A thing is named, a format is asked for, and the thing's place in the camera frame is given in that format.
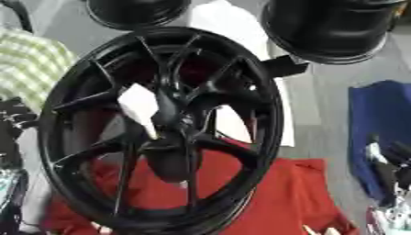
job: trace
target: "red fabric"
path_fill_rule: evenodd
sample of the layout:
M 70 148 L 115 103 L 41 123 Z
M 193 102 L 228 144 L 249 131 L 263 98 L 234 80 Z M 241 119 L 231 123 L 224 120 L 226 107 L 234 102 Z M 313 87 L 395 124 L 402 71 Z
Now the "red fabric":
M 205 197 L 225 184 L 239 169 L 239 163 L 226 154 L 207 151 L 198 172 L 198 193 Z M 244 213 L 222 235 L 305 235 L 303 225 L 324 232 L 336 228 L 342 235 L 357 235 L 358 230 L 339 212 L 328 195 L 323 160 L 277 159 L 258 185 Z M 184 205 L 186 193 L 176 185 L 165 184 L 140 161 L 128 190 L 128 202 L 146 208 Z M 117 185 L 117 168 L 94 163 L 94 179 L 107 194 Z M 54 197 L 43 225 L 63 234 L 94 235 L 90 221 L 72 212 Z

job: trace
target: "green checkered cloth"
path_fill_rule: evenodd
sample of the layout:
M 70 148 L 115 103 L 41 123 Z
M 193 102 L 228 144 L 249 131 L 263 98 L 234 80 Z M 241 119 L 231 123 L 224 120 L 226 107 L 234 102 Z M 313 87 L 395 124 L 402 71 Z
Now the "green checkered cloth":
M 58 41 L 0 29 L 0 96 L 19 96 L 39 112 L 52 87 L 77 58 Z

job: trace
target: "black rim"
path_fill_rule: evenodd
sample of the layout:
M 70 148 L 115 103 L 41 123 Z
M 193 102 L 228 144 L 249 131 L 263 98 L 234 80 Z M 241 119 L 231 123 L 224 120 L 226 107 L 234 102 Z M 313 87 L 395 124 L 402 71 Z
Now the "black rim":
M 124 68 L 139 70 L 139 78 L 129 76 Z M 141 68 L 149 71 L 149 79 L 143 78 L 146 72 Z M 172 102 L 172 108 L 177 110 L 172 112 L 177 115 L 164 111 L 165 115 L 153 118 L 163 136 L 161 143 L 149 140 L 141 126 L 124 117 L 118 107 L 118 95 L 135 82 L 156 93 L 160 113 L 161 102 L 166 107 Z M 253 133 L 251 149 L 215 136 L 214 117 L 216 108 L 222 104 L 233 106 L 245 121 L 253 115 L 257 131 Z M 106 125 L 104 120 L 115 115 L 123 117 L 127 131 L 99 140 L 95 133 L 100 134 L 102 127 L 93 125 Z M 114 229 L 149 234 L 207 234 L 227 225 L 245 207 L 250 192 L 276 157 L 282 132 L 279 92 L 254 55 L 209 32 L 153 28 L 114 39 L 73 66 L 43 108 L 39 146 L 52 185 L 72 208 L 93 221 Z M 75 148 L 68 146 L 73 133 L 83 139 L 83 146 L 76 152 L 68 150 Z M 199 152 L 204 149 L 228 153 L 241 162 L 242 168 L 214 194 L 198 198 L 195 173 L 206 158 Z M 126 205 L 123 194 L 138 157 L 144 154 L 150 163 L 151 154 L 164 150 L 184 152 L 186 206 L 142 209 Z M 124 153 L 115 198 L 98 194 L 89 182 L 82 183 L 87 182 L 83 164 L 109 152 Z M 154 172 L 155 163 L 151 165 Z
M 365 53 L 356 55 L 356 56 L 335 56 L 335 55 L 332 56 L 332 55 L 326 54 L 325 52 L 321 52 L 321 51 L 305 50 L 305 49 L 295 47 L 289 41 L 286 41 L 285 39 L 282 39 L 280 36 L 275 34 L 275 32 L 272 30 L 272 27 L 270 26 L 269 17 L 270 17 L 270 4 L 267 4 L 262 11 L 262 15 L 261 15 L 262 23 L 261 24 L 265 32 L 267 33 L 267 35 L 270 37 L 270 39 L 282 49 L 290 52 L 291 54 L 301 59 L 311 61 L 311 62 L 325 63 L 325 64 L 351 64 L 351 63 L 356 63 L 356 62 L 367 61 L 372 56 L 374 56 L 383 47 L 385 43 L 385 37 L 384 37 L 375 48 L 373 48 L 372 50 L 368 50 Z
M 90 15 L 90 17 L 97 23 L 113 28 L 113 29 L 118 29 L 118 30 L 135 30 L 137 28 L 147 28 L 147 27 L 153 27 L 153 26 L 159 26 L 159 25 L 164 25 L 167 24 L 174 19 L 178 18 L 190 5 L 190 0 L 184 0 L 183 4 L 175 9 L 166 9 L 165 12 L 161 11 L 159 14 L 153 14 L 152 17 L 147 18 L 145 21 L 140 21 L 140 22 L 134 22 L 133 24 L 124 24 L 120 22 L 115 22 L 115 21 L 110 21 L 105 19 L 102 16 L 99 16 L 96 14 L 93 10 L 93 8 L 90 6 L 90 1 L 87 1 L 86 3 L 86 9 L 87 13 Z

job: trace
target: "gray floor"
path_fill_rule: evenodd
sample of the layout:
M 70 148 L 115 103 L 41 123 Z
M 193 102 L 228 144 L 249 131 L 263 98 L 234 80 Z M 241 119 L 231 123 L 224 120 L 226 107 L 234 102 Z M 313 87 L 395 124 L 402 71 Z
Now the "gray floor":
M 36 12 L 42 3 L 32 4 Z M 122 34 L 91 20 L 79 0 L 61 0 L 62 8 L 49 12 L 49 21 L 36 18 L 38 31 L 63 42 L 69 49 L 85 54 Z M 194 5 L 208 2 L 195 0 Z M 233 4 L 258 15 L 264 2 L 232 0 Z M 173 25 L 185 25 L 182 17 Z M 411 30 L 399 28 L 394 38 L 375 58 L 347 66 L 312 64 L 306 74 L 286 79 L 294 113 L 296 146 L 282 148 L 290 158 L 325 158 L 328 161 L 328 189 L 336 204 L 365 233 L 365 209 L 371 202 L 350 175 L 347 165 L 348 88 L 382 80 L 411 81 Z

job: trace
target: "dark blue towel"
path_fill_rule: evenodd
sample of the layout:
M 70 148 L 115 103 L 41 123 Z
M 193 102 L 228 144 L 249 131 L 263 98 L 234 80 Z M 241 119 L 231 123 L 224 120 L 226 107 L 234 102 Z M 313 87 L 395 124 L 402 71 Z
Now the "dark blue towel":
M 350 163 L 368 195 L 384 199 L 382 188 L 366 160 L 371 134 L 380 137 L 382 149 L 393 141 L 411 145 L 411 84 L 384 81 L 350 88 Z

